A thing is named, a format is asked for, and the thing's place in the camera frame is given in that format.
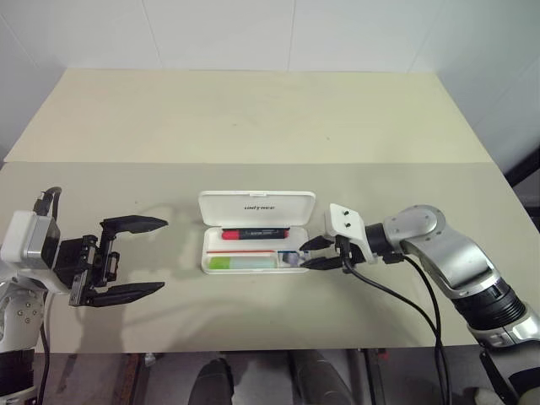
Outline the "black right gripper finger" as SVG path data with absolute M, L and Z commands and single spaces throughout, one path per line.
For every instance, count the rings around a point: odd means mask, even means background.
M 327 249 L 335 243 L 334 239 L 328 239 L 323 235 L 318 235 L 305 242 L 301 247 L 301 251 L 319 251 Z
M 319 256 L 303 262 L 300 266 L 310 270 L 326 271 L 341 268 L 343 266 L 343 261 L 340 256 L 330 258 Z

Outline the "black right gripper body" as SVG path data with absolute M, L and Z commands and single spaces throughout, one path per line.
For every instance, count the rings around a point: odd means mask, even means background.
M 358 264 L 366 262 L 363 252 L 352 243 L 349 238 L 337 235 L 335 238 L 335 250 L 339 255 L 343 271 L 354 270 Z

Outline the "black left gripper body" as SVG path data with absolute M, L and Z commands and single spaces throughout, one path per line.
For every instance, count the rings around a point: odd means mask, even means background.
M 72 307 L 106 307 L 120 305 L 121 296 L 106 287 L 116 280 L 120 255 L 112 250 L 115 236 L 84 235 L 78 239 L 64 240 L 59 246 L 54 273 L 68 288 L 68 304 Z

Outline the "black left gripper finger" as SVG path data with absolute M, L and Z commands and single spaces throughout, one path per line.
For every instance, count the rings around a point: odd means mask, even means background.
M 163 228 L 168 224 L 166 220 L 141 215 L 127 215 L 104 219 L 100 222 L 102 228 L 100 251 L 111 252 L 111 247 L 117 234 L 123 232 L 142 234 Z
M 129 283 L 110 287 L 105 292 L 90 291 L 85 296 L 88 307 L 125 305 L 157 292 L 165 282 Z

